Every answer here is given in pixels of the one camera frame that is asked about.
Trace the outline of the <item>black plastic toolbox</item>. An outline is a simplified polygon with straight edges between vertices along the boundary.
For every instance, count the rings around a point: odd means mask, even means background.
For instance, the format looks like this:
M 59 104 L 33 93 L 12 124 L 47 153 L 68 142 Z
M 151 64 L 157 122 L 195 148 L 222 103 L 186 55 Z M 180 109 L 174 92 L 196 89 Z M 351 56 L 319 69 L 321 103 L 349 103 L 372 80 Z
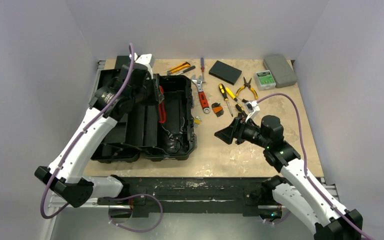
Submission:
M 97 88 L 118 76 L 119 70 L 102 71 Z M 92 160 L 107 164 L 132 163 L 144 156 L 153 162 L 167 159 L 184 161 L 195 150 L 197 140 L 192 116 L 192 81 L 184 75 L 153 74 L 153 77 L 159 79 L 164 90 L 164 127 L 178 133 L 185 122 L 181 137 L 183 146 L 169 140 L 160 127 L 158 105 L 140 104 L 118 121 L 94 152 Z

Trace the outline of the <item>black handled pliers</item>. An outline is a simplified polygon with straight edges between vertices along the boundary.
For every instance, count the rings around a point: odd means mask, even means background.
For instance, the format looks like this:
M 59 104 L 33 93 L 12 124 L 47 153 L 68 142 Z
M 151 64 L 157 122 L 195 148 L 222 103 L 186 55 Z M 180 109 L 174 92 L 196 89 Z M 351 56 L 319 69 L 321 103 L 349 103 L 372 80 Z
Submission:
M 178 133 L 176 132 L 173 132 L 173 131 L 170 131 L 168 130 L 167 128 L 165 128 L 165 125 L 163 123 L 160 123 L 159 126 L 163 129 L 163 131 L 166 133 L 166 135 L 168 136 L 168 139 L 172 142 L 178 142 L 179 145 L 182 147 L 183 146 L 183 143 L 182 143 L 182 136 L 184 134 L 184 126 L 185 126 L 185 121 L 183 122 L 183 124 L 179 127 L 179 131 Z

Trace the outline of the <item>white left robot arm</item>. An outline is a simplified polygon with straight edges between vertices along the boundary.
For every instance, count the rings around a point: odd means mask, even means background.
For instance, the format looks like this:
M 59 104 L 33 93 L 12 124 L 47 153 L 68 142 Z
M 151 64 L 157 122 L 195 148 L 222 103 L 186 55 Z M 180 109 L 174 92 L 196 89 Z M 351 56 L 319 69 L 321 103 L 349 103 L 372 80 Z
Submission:
M 96 89 L 80 126 L 58 157 L 49 166 L 39 166 L 34 175 L 74 208 L 92 198 L 126 203 L 129 191 L 119 179 L 87 176 L 84 170 L 122 117 L 139 105 L 156 106 L 163 98 L 159 81 L 148 66 L 123 65 L 117 76 Z

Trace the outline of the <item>red black handled tool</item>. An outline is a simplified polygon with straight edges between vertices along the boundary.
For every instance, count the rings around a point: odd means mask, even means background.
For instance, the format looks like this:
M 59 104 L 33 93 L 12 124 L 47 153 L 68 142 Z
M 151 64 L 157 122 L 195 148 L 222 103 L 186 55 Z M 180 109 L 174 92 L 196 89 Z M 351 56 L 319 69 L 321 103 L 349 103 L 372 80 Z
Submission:
M 160 124 L 164 124 L 167 121 L 167 115 L 165 110 L 165 102 L 164 102 L 164 89 L 162 86 L 159 86 L 160 91 L 160 103 L 158 104 L 158 122 Z

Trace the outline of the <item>yellow handled screwdriver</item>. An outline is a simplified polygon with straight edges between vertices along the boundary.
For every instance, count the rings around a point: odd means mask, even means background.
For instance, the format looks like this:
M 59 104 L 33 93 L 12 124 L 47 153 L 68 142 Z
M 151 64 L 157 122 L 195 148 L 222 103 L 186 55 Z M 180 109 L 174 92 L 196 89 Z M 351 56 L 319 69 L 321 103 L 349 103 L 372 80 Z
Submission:
M 234 100 L 235 102 L 237 102 L 238 104 L 239 103 L 247 103 L 248 100 L 246 99 L 242 99 L 242 98 L 239 98 L 237 97 L 228 87 L 225 87 L 225 91 L 227 93 L 227 95 L 232 99 Z

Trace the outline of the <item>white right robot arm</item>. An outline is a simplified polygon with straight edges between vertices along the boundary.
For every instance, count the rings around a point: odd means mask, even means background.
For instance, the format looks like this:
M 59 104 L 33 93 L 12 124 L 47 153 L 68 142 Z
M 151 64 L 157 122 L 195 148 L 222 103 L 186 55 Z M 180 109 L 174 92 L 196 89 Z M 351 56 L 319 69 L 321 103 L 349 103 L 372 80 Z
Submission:
M 362 215 L 340 203 L 310 172 L 284 139 L 284 127 L 278 117 L 266 115 L 260 126 L 236 117 L 214 135 L 226 144 L 250 142 L 264 149 L 265 160 L 280 175 L 262 183 L 262 200 L 284 206 L 304 223 L 315 240 L 363 238 Z

